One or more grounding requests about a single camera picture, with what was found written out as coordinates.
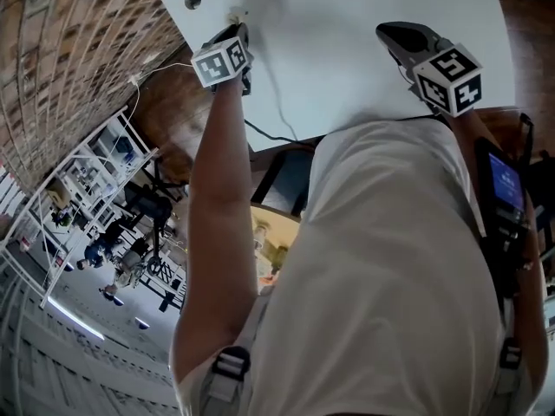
backpack strap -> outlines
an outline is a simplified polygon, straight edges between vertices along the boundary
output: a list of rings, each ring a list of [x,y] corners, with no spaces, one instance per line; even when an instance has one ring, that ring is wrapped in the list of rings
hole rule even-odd
[[[505,340],[499,354],[492,394],[485,404],[483,416],[521,414],[532,396],[522,350],[514,338],[513,300],[505,299],[503,305]]]
[[[264,287],[235,343],[224,348],[212,364],[203,414],[239,416],[246,411],[251,400],[251,348],[272,291],[273,286]]]

wall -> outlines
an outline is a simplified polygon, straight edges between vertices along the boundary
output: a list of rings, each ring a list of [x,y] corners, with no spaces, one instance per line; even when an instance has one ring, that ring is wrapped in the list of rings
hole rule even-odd
[[[160,0],[0,0],[0,33],[0,159],[27,188],[184,42]]]
[[[7,270],[0,297],[14,277]],[[178,416],[166,363],[102,341],[50,305],[40,310],[25,288],[0,309],[0,413],[16,414],[19,396],[28,416]]]

person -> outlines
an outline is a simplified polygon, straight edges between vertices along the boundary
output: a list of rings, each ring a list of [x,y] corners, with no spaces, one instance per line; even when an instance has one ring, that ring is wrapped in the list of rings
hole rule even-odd
[[[120,236],[124,231],[121,226],[126,222],[125,218],[118,218],[112,222],[104,233],[85,248],[85,257],[77,262],[77,268],[79,270],[89,267],[100,268],[107,263],[114,249],[121,243]]]
[[[143,269],[143,258],[149,251],[151,239],[152,231],[146,234],[146,236],[135,240],[119,263],[116,264],[114,280],[111,284],[100,289],[100,292],[107,300],[113,301],[118,289],[126,288],[129,285],[133,287],[137,285]]]
[[[219,84],[191,177],[187,301],[170,360],[184,414],[203,414],[202,380],[258,295],[241,92],[239,78]],[[470,111],[447,125],[368,120],[323,139],[297,239],[251,348],[242,414],[480,414],[504,333],[474,214],[479,137],[497,145]],[[530,205],[533,263],[518,273],[514,302],[526,409],[547,363]]]

strap buckle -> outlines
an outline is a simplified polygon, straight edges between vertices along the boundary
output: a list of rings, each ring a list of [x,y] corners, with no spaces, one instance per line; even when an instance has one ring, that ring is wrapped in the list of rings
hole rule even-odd
[[[212,364],[212,372],[242,382],[251,369],[251,354],[240,346],[226,347]]]
[[[522,360],[522,350],[514,337],[507,337],[503,342],[499,366],[509,370],[516,370]]]

black buckle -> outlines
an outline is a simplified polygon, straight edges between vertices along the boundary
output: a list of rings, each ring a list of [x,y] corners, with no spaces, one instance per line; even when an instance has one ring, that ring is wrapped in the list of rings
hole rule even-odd
[[[230,361],[229,359],[226,359],[224,356],[222,356],[222,354],[226,354],[228,356],[231,356],[233,358],[236,358],[236,359],[242,361],[241,370],[239,371],[238,374],[234,373],[233,371],[229,371],[229,370],[225,369],[224,367],[221,367],[221,366],[224,366],[224,365],[227,364],[230,367],[235,367],[235,369],[236,369],[239,366],[239,362],[237,362],[235,364],[232,361]],[[214,374],[221,374],[222,376],[225,376],[226,378],[238,380],[240,382],[243,381],[243,379],[245,378],[245,374],[250,369],[251,369],[251,354],[249,353],[249,351],[247,349],[245,349],[243,347],[239,347],[239,346],[224,348],[222,351],[219,352],[218,357],[216,358],[216,360],[212,364],[212,372]]]
[[[507,337],[503,342],[499,366],[510,370],[516,370],[522,359],[522,350],[514,337]]]

